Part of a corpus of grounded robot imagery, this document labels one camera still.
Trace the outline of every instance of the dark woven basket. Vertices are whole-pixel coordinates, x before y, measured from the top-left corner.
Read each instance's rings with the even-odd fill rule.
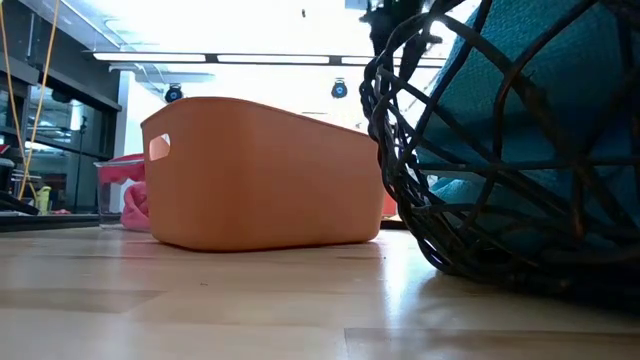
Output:
[[[413,16],[397,26],[386,49],[376,54],[365,69],[360,87],[364,114],[369,119],[369,135],[379,145],[378,159],[384,185],[397,201],[400,217],[417,238],[426,259],[437,269],[479,282],[499,284],[512,289],[573,300],[598,301],[631,309],[640,308],[640,229],[599,175],[598,167],[616,166],[635,171],[635,205],[640,208],[640,67],[633,63],[632,37],[640,29],[640,2],[636,0],[584,0],[578,2],[555,24],[543,31],[515,60],[509,59],[480,34],[492,3],[484,0],[471,24],[462,24],[447,16],[464,0],[436,0],[427,13]],[[546,92],[535,80],[523,74],[527,63],[563,29],[593,6],[604,6],[618,24],[620,58],[624,79],[613,93],[602,94],[609,104],[602,114],[594,114],[586,142],[574,141],[566,129],[554,120],[554,109],[546,101]],[[409,85],[419,58],[429,44],[438,39],[427,30],[440,21],[455,32],[464,44],[449,59],[431,94]],[[405,45],[402,65],[396,74],[393,53]],[[440,96],[475,49],[503,74],[494,93],[490,145],[474,137],[457,119],[439,107]],[[424,103],[417,125],[411,126],[401,114],[397,94],[407,91]],[[507,92],[515,91],[535,124],[555,149],[556,157],[544,161],[506,161],[503,159],[504,103]],[[628,136],[633,150],[624,156],[595,157],[592,147],[620,109],[633,108],[629,116]],[[425,136],[433,115],[441,118],[457,137],[472,148],[483,162],[473,162],[436,145]],[[419,160],[420,153],[437,157],[438,162]],[[566,197],[532,180],[527,171],[549,169],[566,171],[572,176],[571,192]],[[437,171],[469,173],[483,179],[482,190],[472,203],[447,203],[430,190],[427,175]],[[488,199],[497,189],[509,191],[518,201],[526,201],[542,215],[531,216],[518,209],[491,204]],[[585,198],[596,199],[606,218],[592,214]],[[487,229],[478,219],[491,215],[502,219],[501,226]],[[519,231],[535,231],[539,241],[534,249],[521,251],[506,241]],[[606,249],[593,247],[586,238],[597,236],[613,244]]]

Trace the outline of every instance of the fluorescent light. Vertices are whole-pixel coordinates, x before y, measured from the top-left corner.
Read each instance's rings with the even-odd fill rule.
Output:
[[[135,52],[112,52],[93,53],[93,57],[100,61],[126,61],[126,62],[206,62],[207,58],[203,54],[180,54],[180,53],[135,53]]]
[[[304,55],[218,55],[222,63],[328,64],[328,56]]]
[[[367,65],[371,60],[373,60],[373,58],[367,56],[345,56],[342,58],[342,63],[348,65]]]
[[[72,131],[78,131],[82,128],[82,123],[84,119],[82,116],[84,115],[83,104],[78,100],[71,100],[71,122],[69,123],[69,128]]]
[[[342,63],[347,65],[367,65],[373,60],[372,57],[368,56],[345,56],[342,58]],[[444,66],[444,62],[446,59],[436,59],[436,58],[422,58],[418,61],[418,66],[435,66],[442,67]],[[393,65],[400,66],[402,62],[402,58],[393,58]]]

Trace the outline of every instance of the wall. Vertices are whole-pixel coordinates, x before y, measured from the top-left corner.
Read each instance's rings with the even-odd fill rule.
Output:
[[[362,67],[217,65],[213,72],[213,82],[183,84],[185,95],[246,99],[349,129],[366,130],[358,91]],[[422,90],[437,72],[418,69],[410,83]],[[342,99],[331,96],[336,78],[343,79],[348,88]],[[415,98],[403,91],[398,99],[405,111]]]
[[[122,72],[120,75],[118,102],[122,106],[122,111],[118,113],[117,117],[113,156],[115,158],[142,153],[144,145],[140,124],[166,104],[160,97],[152,94],[138,83],[135,80],[135,75],[131,72]],[[130,184],[131,182],[128,181],[122,186],[111,186],[111,212],[122,211],[124,191]]]

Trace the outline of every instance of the ceiling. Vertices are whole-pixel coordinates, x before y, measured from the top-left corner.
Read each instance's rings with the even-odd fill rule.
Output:
[[[20,1],[43,18],[52,20],[55,0]],[[363,11],[345,7],[345,2],[361,1],[61,0],[58,26],[93,51],[371,56],[369,25],[358,20]],[[456,8],[453,17],[465,20],[479,2],[466,1]],[[455,35],[441,24],[435,24],[432,31],[444,38],[444,44],[429,55],[446,56]],[[188,83],[183,85],[188,95],[215,94],[216,87],[212,83],[224,82],[228,90],[236,82],[244,83],[244,88],[265,89],[265,82],[273,84],[288,81],[288,85],[281,84],[281,88],[294,89],[288,93],[297,91],[308,97],[318,91],[316,88],[326,92],[325,89],[330,88],[336,77],[343,77],[353,79],[348,82],[355,96],[362,72],[358,67],[321,69],[312,66],[296,70],[289,68],[286,71],[273,66],[267,70],[265,68],[260,66],[257,69],[250,65],[147,64],[144,65],[144,71],[137,68],[136,79],[146,82],[148,89],[161,94],[168,86],[165,80],[172,74],[195,75],[180,80]],[[299,75],[293,79],[288,75],[292,72]],[[415,85],[426,86],[432,77],[431,72],[425,73],[424,79],[418,79]]]
[[[55,0],[20,1],[51,20]],[[358,1],[61,0],[59,27],[94,51],[369,56],[363,11],[345,8]],[[454,16],[467,17],[478,2]]]

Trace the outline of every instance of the security camera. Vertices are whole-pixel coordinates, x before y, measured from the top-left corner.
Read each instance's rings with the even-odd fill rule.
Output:
[[[347,96],[347,85],[344,83],[344,79],[337,78],[331,89],[331,96],[334,99],[342,99]]]
[[[171,84],[169,85],[169,90],[167,90],[167,93],[164,94],[164,99],[168,102],[168,103],[172,103],[176,100],[180,100],[184,97],[184,94],[182,93],[182,85],[180,84]]]

